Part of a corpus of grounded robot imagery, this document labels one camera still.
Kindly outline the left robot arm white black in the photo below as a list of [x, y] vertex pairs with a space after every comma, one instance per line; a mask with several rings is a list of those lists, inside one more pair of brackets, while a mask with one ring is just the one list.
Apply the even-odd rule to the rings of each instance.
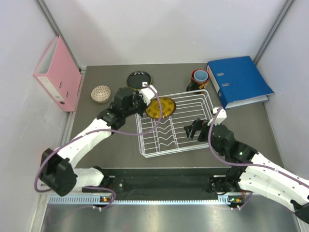
[[88, 187], [106, 191], [109, 179], [104, 177], [100, 168], [77, 168], [77, 164], [101, 141], [119, 133], [126, 118], [135, 114], [143, 115], [151, 100], [157, 96], [157, 90], [152, 85], [145, 85], [136, 91], [128, 87], [118, 89], [110, 106], [101, 111], [87, 128], [63, 146], [55, 150], [48, 148], [43, 152], [34, 181], [35, 190], [41, 191], [38, 181], [42, 181], [49, 190], [61, 197], [73, 190]]

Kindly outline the patterned small bowl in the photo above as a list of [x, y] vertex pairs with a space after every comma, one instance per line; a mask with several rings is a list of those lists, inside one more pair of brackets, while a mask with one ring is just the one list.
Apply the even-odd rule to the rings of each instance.
[[111, 89], [108, 86], [97, 86], [91, 92], [91, 98], [96, 103], [106, 103], [111, 97]]

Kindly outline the black gold plate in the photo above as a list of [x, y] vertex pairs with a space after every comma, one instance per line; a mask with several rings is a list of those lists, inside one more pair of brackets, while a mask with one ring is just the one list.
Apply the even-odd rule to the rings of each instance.
[[161, 102], [160, 110], [159, 101], [157, 98], [152, 99], [149, 106], [146, 108], [145, 113], [153, 119], [166, 118], [172, 115], [176, 110], [176, 103], [173, 99], [168, 97], [159, 97]]

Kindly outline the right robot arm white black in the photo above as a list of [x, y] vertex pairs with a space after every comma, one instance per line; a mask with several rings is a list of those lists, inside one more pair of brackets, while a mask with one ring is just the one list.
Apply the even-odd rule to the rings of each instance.
[[196, 119], [185, 126], [187, 138], [200, 132], [197, 140], [208, 142], [213, 155], [231, 166], [225, 185], [230, 191], [250, 191], [271, 199], [293, 212], [305, 223], [309, 221], [309, 182], [271, 162], [251, 146], [239, 142], [225, 125], [212, 126]]

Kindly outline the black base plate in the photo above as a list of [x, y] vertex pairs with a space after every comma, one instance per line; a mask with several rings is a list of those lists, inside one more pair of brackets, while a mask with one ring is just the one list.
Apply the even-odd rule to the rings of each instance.
[[104, 168], [105, 187], [117, 200], [214, 200], [241, 192], [226, 179], [228, 168]]

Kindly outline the light blue cup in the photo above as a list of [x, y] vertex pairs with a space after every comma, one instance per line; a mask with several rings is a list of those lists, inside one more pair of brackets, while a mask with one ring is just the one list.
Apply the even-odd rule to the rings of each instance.
[[206, 82], [208, 78], [209, 78], [209, 74], [206, 70], [199, 69], [199, 70], [194, 71], [193, 79], [196, 82], [200, 82], [200, 83]]

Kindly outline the black skull mug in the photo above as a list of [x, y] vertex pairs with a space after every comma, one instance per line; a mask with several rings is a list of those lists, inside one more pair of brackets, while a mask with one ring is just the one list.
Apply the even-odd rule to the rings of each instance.
[[187, 86], [186, 91], [195, 91], [195, 90], [205, 89], [207, 87], [209, 81], [210, 81], [210, 76], [209, 76], [209, 78], [206, 82], [202, 82], [202, 83], [196, 82], [193, 79], [194, 71], [191, 74], [191, 81], [190, 81], [190, 84]]

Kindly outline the pink binder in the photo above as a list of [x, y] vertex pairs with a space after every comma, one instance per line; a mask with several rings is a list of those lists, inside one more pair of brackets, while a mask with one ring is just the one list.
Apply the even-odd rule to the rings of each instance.
[[82, 75], [60, 36], [54, 38], [33, 75], [62, 111], [75, 111]]

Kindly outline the blue binder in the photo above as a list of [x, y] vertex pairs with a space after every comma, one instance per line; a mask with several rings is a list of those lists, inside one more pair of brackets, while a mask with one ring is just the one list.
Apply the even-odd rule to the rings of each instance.
[[209, 61], [207, 68], [224, 109], [268, 101], [268, 86], [250, 56]]

